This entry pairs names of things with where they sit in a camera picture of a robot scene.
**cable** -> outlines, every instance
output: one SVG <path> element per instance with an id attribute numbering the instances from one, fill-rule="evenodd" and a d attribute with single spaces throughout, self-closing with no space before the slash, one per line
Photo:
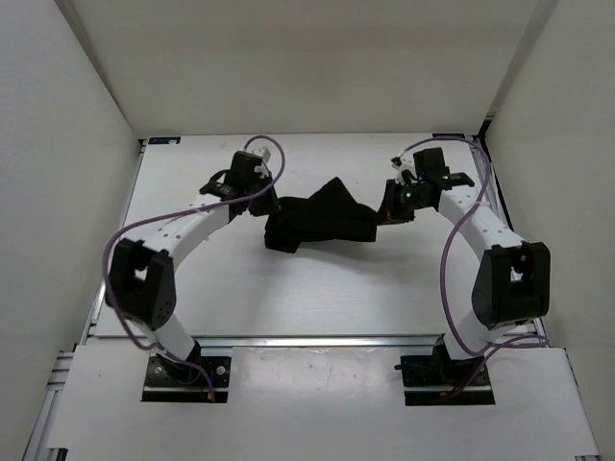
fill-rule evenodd
<path id="1" fill-rule="evenodd" d="M 493 343 L 489 343 L 484 348 L 482 348 L 480 351 L 472 351 L 463 342 L 463 339 L 461 339 L 461 335 L 457 331 L 457 328 L 455 326 L 455 322 L 453 320 L 453 315 L 451 314 L 451 307 L 449 306 L 449 297 L 448 297 L 448 294 L 447 294 L 447 291 L 446 291 L 446 263 L 447 263 L 447 260 L 449 258 L 449 251 L 451 250 L 451 245 L 453 244 L 453 239 L 455 238 L 455 236 L 457 235 L 457 233 L 459 232 L 459 230 L 461 229 L 463 224 L 468 219 L 470 219 L 472 214 L 479 208 L 479 206 L 482 205 L 482 203 L 481 203 L 482 198 L 484 197 L 484 195 L 485 195 L 485 193 L 487 191 L 487 186 L 489 184 L 489 181 L 491 180 L 491 162 L 489 161 L 489 157 L 487 156 L 486 152 L 484 152 L 484 149 L 482 149 L 482 146 L 480 145 L 479 142 L 475 142 L 475 141 L 472 141 L 470 139 L 466 139 L 464 137 L 458 137 L 458 136 L 440 136 L 440 137 L 430 137 L 428 139 L 423 139 L 423 140 L 415 142 L 414 144 L 412 144 L 412 145 L 406 147 L 405 149 L 403 149 L 402 152 L 397 155 L 397 157 L 401 158 L 408 151 L 410 151 L 410 150 L 412 150 L 412 149 L 414 149 L 414 148 L 416 148 L 418 146 L 421 146 L 423 144 L 427 144 L 428 142 L 433 142 L 433 141 L 459 141 L 459 142 L 463 142 L 465 144 L 468 144 L 469 146 L 474 147 L 475 149 L 477 149 L 480 152 L 480 156 L 482 157 L 482 161 L 484 162 L 485 177 L 484 177 L 484 181 L 482 182 L 482 186 L 480 187 L 479 195 L 476 198 L 476 202 L 461 217 L 461 219 L 453 226 L 453 229 L 451 230 L 451 233 L 449 233 L 449 236 L 446 239 L 446 243 L 444 244 L 444 248 L 442 250 L 442 256 L 440 258 L 440 298 L 442 300 L 442 308 L 444 309 L 444 316 L 446 317 L 446 322 L 447 322 L 447 324 L 449 326 L 449 329 L 451 330 L 451 334 L 453 335 L 454 339 L 459 344 L 459 346 L 463 349 L 463 351 L 466 352 L 468 355 L 471 355 L 471 356 L 474 356 L 474 357 L 479 357 L 479 356 L 483 355 L 485 353 L 485 351 L 487 351 L 489 348 L 491 348 L 491 347 L 498 347 L 498 345 L 494 345 Z M 543 336 L 543 338 L 545 338 L 545 340 L 547 341 L 547 344 L 548 344 L 549 340 L 546 337 L 544 337 L 544 336 Z M 510 348 L 510 349 L 530 349 L 530 348 L 528 348 L 528 346 L 533 346 L 533 345 L 513 345 L 512 343 L 508 344 L 508 342 L 504 342 L 502 344 L 506 344 L 506 346 L 499 346 L 498 349 L 500 349 L 502 347 L 506 347 L 506 348 Z"/>
<path id="2" fill-rule="evenodd" d="M 523 349 L 535 349 L 535 348 L 540 348 L 542 346 L 546 346 L 547 344 L 549 344 L 548 343 L 549 340 L 547 339 L 547 337 L 546 336 L 542 336 L 540 334 L 523 334 L 521 336 L 515 336 L 514 338 L 508 339 L 507 341 L 504 341 L 503 343 L 493 344 L 493 350 L 491 350 L 484 357 L 484 359 L 480 362 L 479 366 L 477 368 L 475 368 L 474 371 L 470 375 L 468 375 L 467 377 L 462 379 L 461 382 L 455 388 L 453 388 L 450 392 L 448 392 L 445 396 L 443 396 L 444 399 L 452 399 L 453 397 L 456 397 L 459 394 L 461 394 L 463 392 L 463 390 L 466 387 L 468 387 L 474 381 L 474 379 L 476 379 L 476 377 L 479 375 L 480 371 L 483 369 L 483 367 L 487 363 L 487 360 L 489 360 L 497 351 L 499 351 L 500 349 L 508 348 L 508 347 L 512 346 L 514 343 L 516 343 L 517 341 L 521 341 L 521 340 L 524 340 L 524 339 L 538 339 L 539 340 L 539 344 L 538 345 L 535 345 L 535 344 L 520 344 L 520 345 L 516 345 L 516 346 L 526 346 Z"/>
<path id="3" fill-rule="evenodd" d="M 117 301 L 117 297 L 115 296 L 115 293 L 113 292 L 113 289 L 112 289 L 112 286 L 111 286 L 111 278 L 110 278 L 110 275 L 109 275 L 109 262 L 110 262 L 110 259 L 111 259 L 111 250 L 113 249 L 113 245 L 115 244 L 115 242 L 117 242 L 122 235 L 124 235 L 128 231 L 131 231 L 132 229 L 139 228 L 139 227 L 145 226 L 147 224 L 157 223 L 158 221 L 167 221 L 167 220 L 173 219 L 173 218 L 181 218 L 181 217 L 184 217 L 184 216 L 189 216 L 190 214 L 197 214 L 197 213 L 201 213 L 201 212 L 204 212 L 204 211 L 209 211 L 211 209 L 218 208 L 220 206 L 228 206 L 228 205 L 240 204 L 242 202 L 250 202 L 250 201 L 252 201 L 252 200 L 254 200 L 254 199 L 264 195 L 265 193 L 267 193 L 267 191 L 269 189 L 271 189 L 274 186 L 274 184 L 276 182 L 278 182 L 278 180 L 280 179 L 280 176 L 282 175 L 282 173 L 284 171 L 284 168 L 286 166 L 286 155 L 284 153 L 284 149 L 283 149 L 282 145 L 278 141 L 276 141 L 273 137 L 268 136 L 266 134 L 258 134 L 256 136 L 252 136 L 245 143 L 245 145 L 243 146 L 243 149 L 244 150 L 248 149 L 250 144 L 252 144 L 254 141 L 256 141 L 258 139 L 265 139 L 265 140 L 273 143 L 278 148 L 278 150 L 280 151 L 280 157 L 281 157 L 281 160 L 282 160 L 282 163 L 280 165 L 280 171 L 278 172 L 278 174 L 274 177 L 274 179 L 269 184 L 267 184 L 265 187 L 262 188 L 262 190 L 260 190 L 256 194 L 252 194 L 252 195 L 249 195 L 247 197 L 241 197 L 241 198 L 238 198 L 238 199 L 232 199 L 232 200 L 227 200 L 227 201 L 223 201 L 223 202 L 217 202 L 215 204 L 206 205 L 206 206 L 200 206 L 200 207 L 195 207 L 195 208 L 190 208 L 190 209 L 185 209 L 185 210 L 182 210 L 182 211 L 175 211 L 173 213 L 162 214 L 160 216 L 154 216 L 152 218 L 147 218 L 147 219 L 143 219 L 141 221 L 136 221 L 136 222 L 134 222 L 132 224 L 129 224 L 128 226 L 123 227 L 122 229 L 120 229 L 116 233 L 114 233 L 111 236 L 111 238 L 109 239 L 109 242 L 107 242 L 107 245 L 105 246 L 105 250 L 103 251 L 103 279 L 105 281 L 105 286 L 106 286 L 106 289 L 107 289 L 107 300 L 109 301 L 110 306 L 115 311 L 115 315 L 117 316 L 117 320 L 119 321 L 119 323 L 122 326 L 122 328 L 124 328 L 124 331 L 126 332 L 127 336 L 130 338 L 130 340 L 133 342 L 133 344 L 135 344 L 135 346 L 137 346 L 142 351 L 151 351 L 153 349 L 159 349 L 162 352 L 163 355 L 166 355 L 172 361 L 174 361 L 176 363 L 179 363 L 181 365 L 185 365 L 186 367 L 189 367 L 189 368 L 192 368 L 192 369 L 198 371 L 205 378 L 205 381 L 208 384 L 209 393 L 210 393 L 212 398 L 213 398 L 213 385 L 211 384 L 211 379 L 209 378 L 208 373 L 203 369 L 203 367 L 201 367 L 200 365 L 197 365 L 195 363 L 192 363 L 192 362 L 181 360 L 180 357 L 174 355 L 170 351 L 167 351 L 159 342 L 154 342 L 154 343 L 151 343 L 151 344 L 148 344 L 148 345 L 141 343 L 139 341 L 139 339 L 136 337 L 136 335 L 133 333 L 133 331 L 130 329 L 128 323 L 126 322 L 126 319 L 124 318 L 124 313 L 122 312 L 122 310 L 121 310 L 121 308 L 119 306 L 119 303 Z"/>

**black cloth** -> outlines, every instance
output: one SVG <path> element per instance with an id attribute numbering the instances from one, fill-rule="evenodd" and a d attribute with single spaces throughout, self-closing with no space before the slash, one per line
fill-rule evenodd
<path id="1" fill-rule="evenodd" d="M 333 178 L 308 199 L 281 197 L 281 211 L 265 226 L 265 247 L 295 253 L 301 242 L 325 240 L 376 241 L 378 213 L 358 204 L 339 178 Z"/>

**black fabric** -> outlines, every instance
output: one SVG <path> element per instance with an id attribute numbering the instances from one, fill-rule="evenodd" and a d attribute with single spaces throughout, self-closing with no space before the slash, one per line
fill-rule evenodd
<path id="1" fill-rule="evenodd" d="M 376 241 L 378 213 L 358 204 L 339 178 L 333 178 L 308 199 L 281 197 L 279 213 L 265 226 L 265 247 L 295 253 L 301 242 L 325 240 Z"/>

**robotic arm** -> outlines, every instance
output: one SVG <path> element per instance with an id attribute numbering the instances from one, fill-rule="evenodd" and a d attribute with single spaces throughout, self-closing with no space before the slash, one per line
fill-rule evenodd
<path id="1" fill-rule="evenodd" d="M 229 170 L 214 175 L 189 207 L 248 197 L 272 181 L 266 148 L 252 154 L 237 152 Z M 199 363 L 200 346 L 188 335 L 174 314 L 177 302 L 175 271 L 182 261 L 246 209 L 253 216 L 279 210 L 273 188 L 251 202 L 219 206 L 172 219 L 138 241 L 122 239 L 113 252 L 111 287 L 124 316 L 152 343 L 160 344 L 170 356 Z M 178 381 L 192 380 L 194 370 L 160 355 L 165 371 Z"/>
<path id="2" fill-rule="evenodd" d="M 475 362 L 477 355 L 507 331 L 548 312 L 551 259 L 543 243 L 526 242 L 489 207 L 478 206 L 466 216 L 477 204 L 479 191 L 465 173 L 450 172 L 442 149 L 426 149 L 413 158 L 413 163 L 392 159 L 398 175 L 386 184 L 379 210 L 381 224 L 412 221 L 416 209 L 433 207 L 458 227 L 480 260 L 472 291 L 473 310 L 433 351 L 434 362 L 446 375 L 459 365 Z"/>

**white panel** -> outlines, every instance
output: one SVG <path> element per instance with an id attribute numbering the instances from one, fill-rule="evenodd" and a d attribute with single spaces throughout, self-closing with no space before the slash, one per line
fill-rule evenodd
<path id="1" fill-rule="evenodd" d="M 235 349 L 229 402 L 141 402 L 146 354 L 77 349 L 49 447 L 66 461 L 574 461 L 596 454 L 562 350 L 500 352 L 496 405 L 406 407 L 395 349 Z"/>
<path id="2" fill-rule="evenodd" d="M 536 0 L 73 0 L 137 135 L 476 133 Z"/>
<path id="3" fill-rule="evenodd" d="M 138 144 L 49 0 L 0 2 L 0 456 L 21 459 L 71 350 Z"/>
<path id="4" fill-rule="evenodd" d="M 552 251 L 548 328 L 615 459 L 615 2 L 562 0 L 489 132 L 516 229 Z"/>
<path id="5" fill-rule="evenodd" d="M 360 203 L 378 209 L 390 159 L 426 133 L 292 134 L 279 196 L 309 197 L 335 176 Z M 187 136 L 145 151 L 128 221 L 184 209 L 218 170 L 228 168 L 247 136 Z M 478 181 L 467 145 L 440 142 L 452 171 Z M 272 149 L 272 169 L 279 156 Z M 192 335 L 439 334 L 447 331 L 439 262 L 452 225 L 433 209 L 416 220 L 378 229 L 375 243 L 302 244 L 295 255 L 264 247 L 266 217 L 246 213 L 198 247 L 176 274 L 177 315 Z M 138 239 L 156 229 L 128 235 Z M 471 309 L 479 262 L 459 237 L 450 253 L 449 297 L 460 319 Z M 101 336 L 124 334 L 104 307 Z"/>

